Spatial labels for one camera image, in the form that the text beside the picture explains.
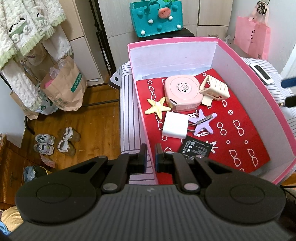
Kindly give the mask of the white mobile wifi router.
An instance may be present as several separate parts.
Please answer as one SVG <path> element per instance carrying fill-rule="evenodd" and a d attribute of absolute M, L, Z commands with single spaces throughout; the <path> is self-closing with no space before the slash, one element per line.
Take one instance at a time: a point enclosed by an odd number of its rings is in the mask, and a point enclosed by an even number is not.
<path fill-rule="evenodd" d="M 261 68 L 260 65 L 251 63 L 249 66 L 264 83 L 264 85 L 273 84 L 273 79 Z"/>

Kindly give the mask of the black phone battery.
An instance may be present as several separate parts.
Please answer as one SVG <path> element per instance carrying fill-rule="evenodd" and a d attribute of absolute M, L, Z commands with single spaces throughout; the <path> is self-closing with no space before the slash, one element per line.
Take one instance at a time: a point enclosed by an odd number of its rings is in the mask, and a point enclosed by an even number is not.
<path fill-rule="evenodd" d="M 208 157 L 213 145 L 200 141 L 196 138 L 186 136 L 183 143 L 179 149 L 186 159 L 194 160 L 195 156 Z"/>

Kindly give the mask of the white usb wall charger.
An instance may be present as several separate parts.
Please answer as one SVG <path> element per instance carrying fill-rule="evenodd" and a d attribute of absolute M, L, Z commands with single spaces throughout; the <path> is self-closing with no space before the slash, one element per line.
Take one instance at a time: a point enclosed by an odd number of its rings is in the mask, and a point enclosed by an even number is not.
<path fill-rule="evenodd" d="M 167 112 L 163 133 L 164 137 L 185 139 L 188 132 L 189 116 L 186 114 Z"/>

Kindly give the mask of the purple starfish hair clip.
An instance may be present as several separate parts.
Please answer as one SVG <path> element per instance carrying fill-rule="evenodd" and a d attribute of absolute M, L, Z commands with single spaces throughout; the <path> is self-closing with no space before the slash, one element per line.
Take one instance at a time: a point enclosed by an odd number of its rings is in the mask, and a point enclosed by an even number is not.
<path fill-rule="evenodd" d="M 198 115 L 195 117 L 189 117 L 189 122 L 195 125 L 193 135 L 197 136 L 201 131 L 206 131 L 210 134 L 213 134 L 213 130 L 210 127 L 210 121 L 214 120 L 217 117 L 217 113 L 212 113 L 205 116 L 203 111 L 200 109 Z"/>

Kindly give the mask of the yellow starfish hair clip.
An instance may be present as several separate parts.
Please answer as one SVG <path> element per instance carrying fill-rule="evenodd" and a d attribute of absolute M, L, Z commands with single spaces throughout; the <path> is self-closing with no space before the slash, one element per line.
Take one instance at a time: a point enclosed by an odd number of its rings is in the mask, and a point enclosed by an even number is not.
<path fill-rule="evenodd" d="M 170 107 L 164 106 L 166 98 L 162 97 L 159 101 L 154 101 L 152 99 L 147 99 L 148 103 L 151 105 L 149 109 L 147 109 L 145 114 L 155 113 L 159 120 L 163 119 L 163 112 L 171 111 Z"/>

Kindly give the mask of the pink round tape measure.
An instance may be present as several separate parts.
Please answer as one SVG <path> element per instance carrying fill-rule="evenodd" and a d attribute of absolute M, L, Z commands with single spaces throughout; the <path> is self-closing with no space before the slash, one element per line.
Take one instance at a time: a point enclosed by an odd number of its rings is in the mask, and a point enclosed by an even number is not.
<path fill-rule="evenodd" d="M 182 112 L 196 109 L 202 102 L 200 84 L 192 75 L 175 75 L 165 80 L 166 104 L 172 111 Z"/>

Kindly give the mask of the pink cardboard storage box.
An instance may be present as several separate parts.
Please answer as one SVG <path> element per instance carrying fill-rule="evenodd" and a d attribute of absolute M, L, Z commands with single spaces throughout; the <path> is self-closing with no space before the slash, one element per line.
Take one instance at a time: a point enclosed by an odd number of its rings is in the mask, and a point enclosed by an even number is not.
<path fill-rule="evenodd" d="M 127 48 L 134 82 L 214 68 L 249 114 L 271 157 L 259 177 L 281 184 L 293 173 L 295 137 L 286 117 L 254 71 L 224 41 L 176 37 L 134 42 Z"/>

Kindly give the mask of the cream claw hair clip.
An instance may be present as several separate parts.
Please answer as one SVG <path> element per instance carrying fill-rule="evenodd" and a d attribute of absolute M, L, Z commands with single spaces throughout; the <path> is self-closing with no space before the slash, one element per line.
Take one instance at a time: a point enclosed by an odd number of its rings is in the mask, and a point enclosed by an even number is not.
<path fill-rule="evenodd" d="M 221 101 L 230 97 L 228 86 L 211 75 L 205 76 L 199 90 L 203 95 L 202 104 L 208 107 L 213 100 Z"/>

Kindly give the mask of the striped white tablecloth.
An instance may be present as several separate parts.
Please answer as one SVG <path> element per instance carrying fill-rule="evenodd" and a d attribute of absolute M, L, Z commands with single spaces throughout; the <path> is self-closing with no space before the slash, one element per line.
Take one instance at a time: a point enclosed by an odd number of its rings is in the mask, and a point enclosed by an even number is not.
<path fill-rule="evenodd" d="M 120 90 L 120 151 L 122 154 L 138 153 L 141 144 L 146 143 L 146 138 L 130 63 L 126 62 L 119 67 L 108 83 Z"/>

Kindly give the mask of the red patterned paper liner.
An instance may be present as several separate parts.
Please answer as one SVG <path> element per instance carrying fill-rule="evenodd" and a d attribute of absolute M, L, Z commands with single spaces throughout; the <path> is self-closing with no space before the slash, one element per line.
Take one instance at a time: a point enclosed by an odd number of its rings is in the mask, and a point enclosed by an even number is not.
<path fill-rule="evenodd" d="M 200 85 L 206 75 L 211 75 L 224 83 L 220 75 L 214 69 L 210 69 L 195 76 Z M 179 152 L 184 140 L 162 135 L 167 112 L 195 117 L 201 109 L 205 116 L 217 113 L 217 117 L 210 121 L 210 127 L 214 133 L 201 131 L 197 136 L 194 136 L 195 125 L 189 122 L 187 136 L 213 145 L 208 156 L 210 159 L 245 173 L 256 171 L 269 162 L 270 156 L 255 126 L 229 88 L 230 97 L 221 101 L 213 100 L 210 107 L 201 103 L 196 109 L 190 111 L 163 112 L 162 120 L 159 120 L 155 113 L 145 114 L 144 112 L 151 107 L 147 99 L 159 101 L 165 97 L 164 84 L 167 78 L 149 78 L 135 83 L 144 129 L 153 155 L 156 154 L 156 144 L 161 144 L 164 151 Z"/>

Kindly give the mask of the pair of grey sneakers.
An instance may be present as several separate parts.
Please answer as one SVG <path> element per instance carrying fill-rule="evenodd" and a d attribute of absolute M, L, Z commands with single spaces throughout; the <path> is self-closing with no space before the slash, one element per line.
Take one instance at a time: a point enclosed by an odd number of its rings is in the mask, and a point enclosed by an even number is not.
<path fill-rule="evenodd" d="M 41 155 L 51 156 L 54 152 L 55 137 L 49 134 L 38 134 L 35 136 L 34 150 Z"/>

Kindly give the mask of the brown paper shopping bag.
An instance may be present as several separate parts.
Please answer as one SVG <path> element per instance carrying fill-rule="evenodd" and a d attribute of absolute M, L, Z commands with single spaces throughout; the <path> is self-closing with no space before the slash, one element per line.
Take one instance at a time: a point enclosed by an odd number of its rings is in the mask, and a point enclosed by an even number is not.
<path fill-rule="evenodd" d="M 87 80 L 68 56 L 51 67 L 41 81 L 40 88 L 61 110 L 77 111 L 83 104 Z"/>

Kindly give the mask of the black hard suitcase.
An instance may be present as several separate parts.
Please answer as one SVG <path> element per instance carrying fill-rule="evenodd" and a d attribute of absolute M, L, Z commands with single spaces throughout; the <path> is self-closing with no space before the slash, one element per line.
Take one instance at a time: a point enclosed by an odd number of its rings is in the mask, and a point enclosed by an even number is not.
<path fill-rule="evenodd" d="M 181 30 L 161 33 L 157 35 L 152 35 L 144 38 L 138 38 L 139 41 L 147 41 L 154 39 L 163 39 L 163 38 L 177 38 L 177 37 L 194 37 L 195 35 L 188 29 L 182 28 Z"/>

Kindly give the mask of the black clothes rack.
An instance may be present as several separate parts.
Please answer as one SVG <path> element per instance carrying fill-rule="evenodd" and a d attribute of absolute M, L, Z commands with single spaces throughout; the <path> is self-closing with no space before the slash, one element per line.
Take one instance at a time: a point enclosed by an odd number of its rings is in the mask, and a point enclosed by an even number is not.
<path fill-rule="evenodd" d="M 66 14 L 61 27 L 73 51 L 70 57 L 87 80 L 87 87 L 106 84 L 115 72 L 115 64 L 98 1 L 60 1 L 60 4 Z M 58 65 L 62 59 L 56 62 L 43 45 L 41 48 L 46 57 L 32 69 L 42 81 L 51 67 Z"/>

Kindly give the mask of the cream knitted hanging pajamas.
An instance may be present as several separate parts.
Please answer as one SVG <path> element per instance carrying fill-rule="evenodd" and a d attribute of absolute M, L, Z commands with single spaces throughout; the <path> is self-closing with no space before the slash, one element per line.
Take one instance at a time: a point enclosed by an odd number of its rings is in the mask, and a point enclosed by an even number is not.
<path fill-rule="evenodd" d="M 38 44 L 56 61 L 72 55 L 61 23 L 66 14 L 59 1 L 1 1 L 1 72 L 31 111 L 42 103 L 38 88 L 20 66 Z"/>

